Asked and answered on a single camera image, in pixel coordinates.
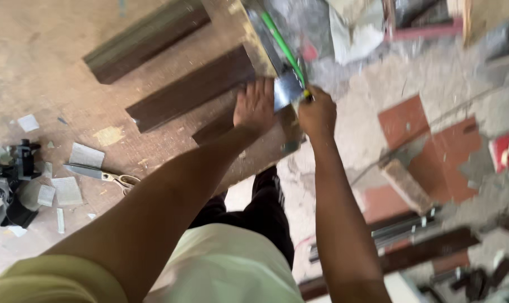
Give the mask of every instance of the scissors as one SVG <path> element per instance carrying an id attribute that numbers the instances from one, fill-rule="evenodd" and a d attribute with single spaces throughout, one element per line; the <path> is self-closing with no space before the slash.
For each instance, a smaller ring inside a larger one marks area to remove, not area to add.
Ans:
<path id="1" fill-rule="evenodd" d="M 130 190 L 132 190 L 133 187 L 140 182 L 140 179 L 130 175 L 118 176 L 97 168 L 80 164 L 66 163 L 64 164 L 64 167 L 67 168 L 67 170 L 74 172 L 75 174 L 80 174 L 103 181 L 114 182 L 122 188 L 122 193 L 124 196 L 127 196 Z"/>

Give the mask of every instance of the black pants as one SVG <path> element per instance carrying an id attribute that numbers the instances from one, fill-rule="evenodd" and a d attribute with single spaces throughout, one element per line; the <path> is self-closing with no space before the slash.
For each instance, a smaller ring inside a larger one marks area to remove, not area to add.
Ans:
<path id="1" fill-rule="evenodd" d="M 211 223 L 222 223 L 252 230 L 268 238 L 284 254 L 290 269 L 294 264 L 294 245 L 290 238 L 288 219 L 284 211 L 277 167 L 273 166 L 256 175 L 252 200 L 245 210 L 226 212 L 224 192 L 210 199 L 198 213 L 189 228 Z"/>

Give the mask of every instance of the hand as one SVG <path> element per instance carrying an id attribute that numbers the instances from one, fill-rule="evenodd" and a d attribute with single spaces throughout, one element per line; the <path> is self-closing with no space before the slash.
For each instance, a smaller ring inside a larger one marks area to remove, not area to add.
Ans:
<path id="1" fill-rule="evenodd" d="M 234 126 L 244 126 L 261 136 L 275 124 L 277 118 L 273 113 L 274 80 L 261 78 L 247 83 L 245 89 L 238 91 L 236 110 L 234 110 Z"/>
<path id="2" fill-rule="evenodd" d="M 309 135 L 311 141 L 334 140 L 337 105 L 321 88 L 307 85 L 307 89 L 314 100 L 304 100 L 299 105 L 299 126 Z"/>

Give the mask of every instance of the sleeve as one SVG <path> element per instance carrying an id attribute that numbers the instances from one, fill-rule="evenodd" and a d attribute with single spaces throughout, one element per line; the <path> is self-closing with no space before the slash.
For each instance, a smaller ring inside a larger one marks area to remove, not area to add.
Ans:
<path id="1" fill-rule="evenodd" d="M 117 279 L 96 263 L 51 255 L 21 260 L 0 275 L 0 302 L 127 303 Z"/>

